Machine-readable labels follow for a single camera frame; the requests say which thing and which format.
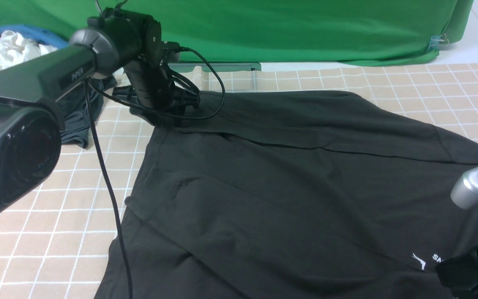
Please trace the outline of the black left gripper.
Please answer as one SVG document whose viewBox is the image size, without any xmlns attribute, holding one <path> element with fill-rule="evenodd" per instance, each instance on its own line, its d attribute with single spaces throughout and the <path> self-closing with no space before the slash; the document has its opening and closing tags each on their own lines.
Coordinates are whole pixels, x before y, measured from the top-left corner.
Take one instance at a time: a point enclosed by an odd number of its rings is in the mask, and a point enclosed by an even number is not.
<svg viewBox="0 0 478 299">
<path fill-rule="evenodd" d="M 131 114 L 151 124 L 156 123 L 158 117 L 168 117 L 175 125 L 181 125 L 189 119 L 185 115 L 188 107 L 199 109 L 200 92 L 176 86 L 161 66 L 137 59 L 127 63 L 124 70 L 136 96 L 135 100 L 128 100 Z"/>
</svg>

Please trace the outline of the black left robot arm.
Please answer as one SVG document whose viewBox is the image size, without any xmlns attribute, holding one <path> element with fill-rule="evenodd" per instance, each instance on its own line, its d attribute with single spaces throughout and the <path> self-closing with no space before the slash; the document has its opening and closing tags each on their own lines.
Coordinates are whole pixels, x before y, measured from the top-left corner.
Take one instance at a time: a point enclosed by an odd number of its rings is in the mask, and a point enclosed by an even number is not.
<svg viewBox="0 0 478 299">
<path fill-rule="evenodd" d="M 65 129 L 58 101 L 90 78 L 123 68 L 138 97 L 135 110 L 182 118 L 198 108 L 197 87 L 175 85 L 170 53 L 151 15 L 106 8 L 64 49 L 0 71 L 0 212 L 46 180 L 58 163 Z"/>
</svg>

